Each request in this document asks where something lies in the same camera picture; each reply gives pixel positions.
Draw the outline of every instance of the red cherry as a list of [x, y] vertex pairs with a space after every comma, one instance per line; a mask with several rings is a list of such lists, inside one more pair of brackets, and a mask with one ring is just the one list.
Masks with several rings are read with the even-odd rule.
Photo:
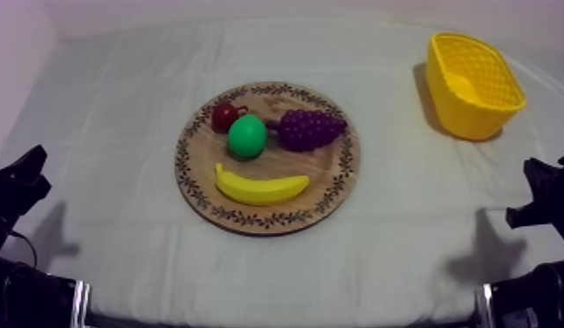
[[213, 110], [212, 122], [213, 129], [219, 133], [229, 132], [229, 128], [239, 118], [238, 110], [230, 103], [224, 103], [215, 106]]

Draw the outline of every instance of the purple grapes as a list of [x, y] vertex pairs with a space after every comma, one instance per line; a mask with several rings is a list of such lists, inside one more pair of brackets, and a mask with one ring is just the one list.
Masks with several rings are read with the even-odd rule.
[[288, 110], [280, 122], [271, 121], [268, 129], [278, 133], [280, 144], [294, 152], [324, 147], [347, 128], [345, 120], [322, 111]]

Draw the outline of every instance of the yellow basket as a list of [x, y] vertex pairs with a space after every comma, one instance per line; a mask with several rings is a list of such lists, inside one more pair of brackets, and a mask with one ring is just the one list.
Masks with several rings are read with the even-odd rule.
[[525, 96], [505, 60], [475, 38], [433, 35], [426, 68], [437, 116], [458, 137], [492, 137], [525, 106]]

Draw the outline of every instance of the round wooden plate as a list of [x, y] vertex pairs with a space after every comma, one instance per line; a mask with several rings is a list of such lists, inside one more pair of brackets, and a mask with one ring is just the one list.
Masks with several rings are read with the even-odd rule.
[[[227, 134], [211, 128], [215, 105], [248, 106], [264, 122], [279, 120], [288, 109], [324, 110], [343, 118], [347, 131], [331, 145], [312, 152], [280, 148], [274, 136], [253, 161], [236, 161], [227, 154]], [[275, 179], [306, 174], [311, 183], [297, 197], [277, 205], [257, 207], [234, 202], [216, 185], [215, 164], [249, 179]], [[186, 201], [208, 221], [244, 235], [275, 236], [308, 228], [338, 208], [354, 187], [360, 166], [360, 143], [354, 125], [335, 103], [300, 85], [261, 82], [242, 85], [211, 99], [196, 112], [178, 139], [175, 173]]]

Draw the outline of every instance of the white cloth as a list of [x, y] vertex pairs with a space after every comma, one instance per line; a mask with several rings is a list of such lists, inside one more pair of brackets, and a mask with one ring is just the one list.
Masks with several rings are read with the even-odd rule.
[[[118, 317], [315, 327], [468, 315], [474, 286], [564, 259], [553, 228], [510, 230], [501, 210], [531, 201], [524, 160], [564, 154], [564, 56], [496, 43], [528, 105], [494, 140], [455, 140], [434, 124], [420, 65], [433, 32], [278, 18], [67, 42], [0, 156], [9, 164], [37, 143], [49, 154], [52, 191], [17, 229], [42, 270], [93, 284], [93, 308]], [[183, 200], [175, 143], [216, 94], [273, 80], [341, 106], [361, 137], [360, 178], [321, 224], [238, 236]], [[3, 253], [28, 259], [24, 247]]]

